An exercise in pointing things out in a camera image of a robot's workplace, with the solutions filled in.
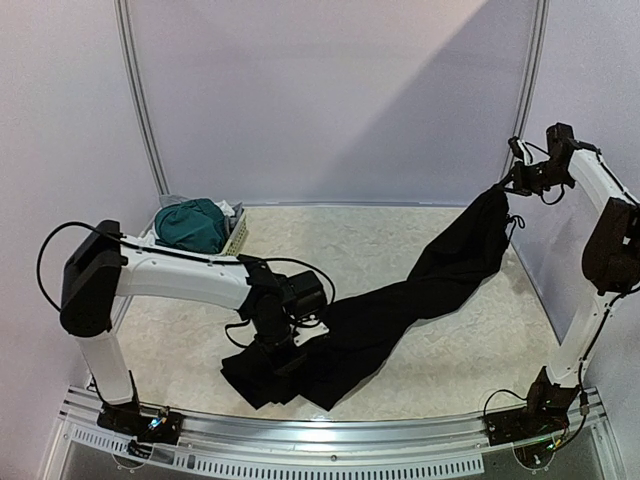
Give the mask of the black trousers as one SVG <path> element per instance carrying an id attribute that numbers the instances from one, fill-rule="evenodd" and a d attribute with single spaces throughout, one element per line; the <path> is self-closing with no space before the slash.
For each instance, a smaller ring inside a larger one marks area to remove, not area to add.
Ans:
<path id="1" fill-rule="evenodd" d="M 327 339 L 306 342 L 306 360 L 293 373 L 274 373 L 251 344 L 223 360 L 223 377 L 255 409 L 302 396 L 331 410 L 385 363 L 416 321 L 457 311 L 500 270 L 513 219 L 505 192 L 491 187 L 424 248 L 406 280 L 331 305 L 322 318 Z"/>

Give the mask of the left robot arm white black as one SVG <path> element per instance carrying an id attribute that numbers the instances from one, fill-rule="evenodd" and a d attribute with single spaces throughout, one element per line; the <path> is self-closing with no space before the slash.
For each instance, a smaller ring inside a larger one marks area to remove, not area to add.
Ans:
<path id="1" fill-rule="evenodd" d="M 113 330 L 116 297 L 148 296 L 203 302 L 236 312 L 253 325 L 258 363 L 287 374 L 304 357 L 295 327 L 326 305 L 315 272 L 287 276 L 266 259 L 189 253 L 155 239 L 132 237 L 104 220 L 72 253 L 63 269 L 59 318 L 80 346 L 111 419 L 128 434 L 148 426 L 135 383 Z"/>

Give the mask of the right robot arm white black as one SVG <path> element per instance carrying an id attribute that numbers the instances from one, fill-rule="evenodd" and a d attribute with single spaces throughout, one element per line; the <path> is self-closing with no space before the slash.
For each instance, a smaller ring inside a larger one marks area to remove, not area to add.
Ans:
<path id="1" fill-rule="evenodd" d="M 556 123 L 546 130 L 547 159 L 537 162 L 534 145 L 508 140 L 515 162 L 500 185 L 508 193 L 542 198 L 558 186 L 580 186 L 598 214 L 581 259 L 584 278 L 594 289 L 576 313 L 558 353 L 532 385 L 534 393 L 559 394 L 572 402 L 580 391 L 591 353 L 614 307 L 639 290 L 639 200 L 606 164 L 601 150 Z"/>

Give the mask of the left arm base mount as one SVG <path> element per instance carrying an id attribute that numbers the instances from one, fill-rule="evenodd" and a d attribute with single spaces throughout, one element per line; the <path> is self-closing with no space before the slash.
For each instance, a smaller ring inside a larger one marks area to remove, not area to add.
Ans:
<path id="1" fill-rule="evenodd" d="M 136 402 L 123 405 L 104 403 L 97 418 L 97 426 L 131 438 L 125 452 L 148 459 L 155 444 L 176 446 L 181 436 L 185 417 L 168 406 L 153 415 L 142 413 Z"/>

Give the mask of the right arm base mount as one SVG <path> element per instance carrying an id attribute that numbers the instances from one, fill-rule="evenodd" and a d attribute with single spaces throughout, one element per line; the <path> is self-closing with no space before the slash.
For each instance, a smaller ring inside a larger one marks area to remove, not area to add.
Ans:
<path id="1" fill-rule="evenodd" d="M 495 391 L 494 395 L 508 394 L 524 405 L 493 413 L 483 407 L 481 419 L 489 445 L 510 444 L 516 461 L 530 471 L 548 467 L 555 454 L 580 435 L 590 413 L 583 370 L 580 362 L 577 384 L 571 388 L 551 382 L 542 369 L 524 397 L 509 389 Z"/>

